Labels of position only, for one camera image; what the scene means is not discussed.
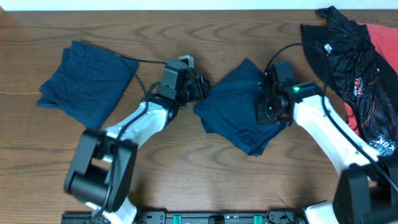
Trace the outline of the dark navy shorts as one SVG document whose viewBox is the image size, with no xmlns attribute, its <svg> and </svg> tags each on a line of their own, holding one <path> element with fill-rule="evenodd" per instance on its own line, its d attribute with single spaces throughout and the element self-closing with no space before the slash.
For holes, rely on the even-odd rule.
<svg viewBox="0 0 398 224">
<path fill-rule="evenodd" d="M 265 95 L 260 89 L 264 73 L 246 59 L 230 71 L 193 108 L 206 133 L 223 136 L 248 156 L 260 156 L 284 124 L 260 125 L 255 102 Z"/>
</svg>

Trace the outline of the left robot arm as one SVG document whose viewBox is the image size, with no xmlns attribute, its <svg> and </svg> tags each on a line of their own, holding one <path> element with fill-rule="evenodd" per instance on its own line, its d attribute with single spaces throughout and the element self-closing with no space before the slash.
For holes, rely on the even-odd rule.
<svg viewBox="0 0 398 224">
<path fill-rule="evenodd" d="M 64 190 L 92 209 L 66 213 L 62 223 L 134 223 L 128 198 L 138 149 L 163 130 L 188 103 L 208 96 L 210 83 L 184 55 L 165 63 L 163 78 L 144 90 L 135 112 L 105 130 L 88 128 L 80 137 Z"/>
</svg>

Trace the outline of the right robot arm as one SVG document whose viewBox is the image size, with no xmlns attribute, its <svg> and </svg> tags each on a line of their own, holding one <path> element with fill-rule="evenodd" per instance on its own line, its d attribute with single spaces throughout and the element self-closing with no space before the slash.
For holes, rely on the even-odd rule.
<svg viewBox="0 0 398 224">
<path fill-rule="evenodd" d="M 314 82 L 300 83 L 288 61 L 267 66 L 256 102 L 258 124 L 297 123 L 333 164 L 339 182 L 333 200 L 302 209 L 296 223 L 395 223 L 397 157 L 364 142 L 336 113 Z"/>
</svg>

